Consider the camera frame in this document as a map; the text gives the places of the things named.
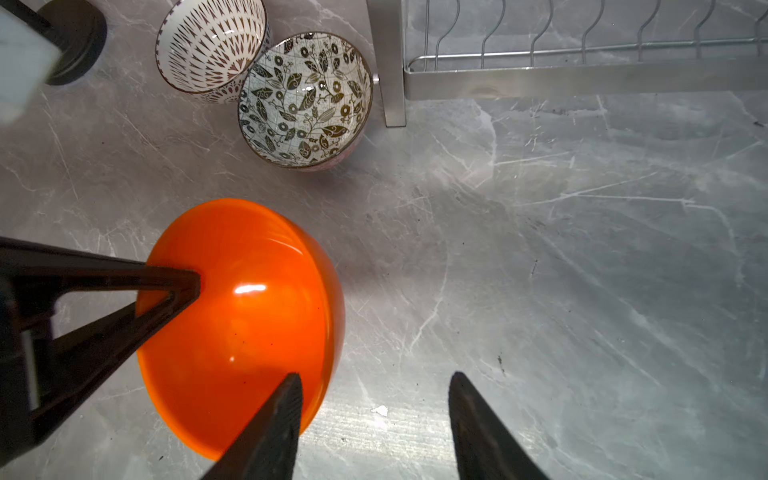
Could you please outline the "orange bowl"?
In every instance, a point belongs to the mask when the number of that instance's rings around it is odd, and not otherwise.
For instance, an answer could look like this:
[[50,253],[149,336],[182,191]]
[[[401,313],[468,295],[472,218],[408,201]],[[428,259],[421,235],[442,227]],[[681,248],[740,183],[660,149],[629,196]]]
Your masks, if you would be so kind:
[[339,363],[345,328],[341,283],[319,243],[264,206],[221,199],[178,217],[148,262],[200,277],[199,297],[137,353],[170,430],[218,460],[290,373],[301,379],[307,428]]

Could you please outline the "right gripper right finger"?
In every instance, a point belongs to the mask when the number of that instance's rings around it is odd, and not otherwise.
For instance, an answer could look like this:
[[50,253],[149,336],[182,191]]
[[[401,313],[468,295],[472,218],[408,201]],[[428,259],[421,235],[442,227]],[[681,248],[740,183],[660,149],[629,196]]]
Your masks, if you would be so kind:
[[450,381],[448,410],[461,479],[548,480],[459,371]]

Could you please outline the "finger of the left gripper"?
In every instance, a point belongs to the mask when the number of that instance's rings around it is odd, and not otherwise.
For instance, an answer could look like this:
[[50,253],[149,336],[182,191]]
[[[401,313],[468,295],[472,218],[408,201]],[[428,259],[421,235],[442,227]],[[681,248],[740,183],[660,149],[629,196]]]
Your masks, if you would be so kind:
[[[1,240],[1,462],[41,445],[141,345],[200,294],[190,270],[21,241]],[[143,314],[130,304],[60,337],[52,319],[72,292],[148,291]]]

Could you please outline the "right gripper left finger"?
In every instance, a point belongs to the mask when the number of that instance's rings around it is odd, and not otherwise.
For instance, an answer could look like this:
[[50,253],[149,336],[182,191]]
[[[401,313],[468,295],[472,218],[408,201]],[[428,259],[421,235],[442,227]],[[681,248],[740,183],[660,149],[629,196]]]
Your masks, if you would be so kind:
[[300,376],[285,376],[206,479],[291,479],[300,434]]

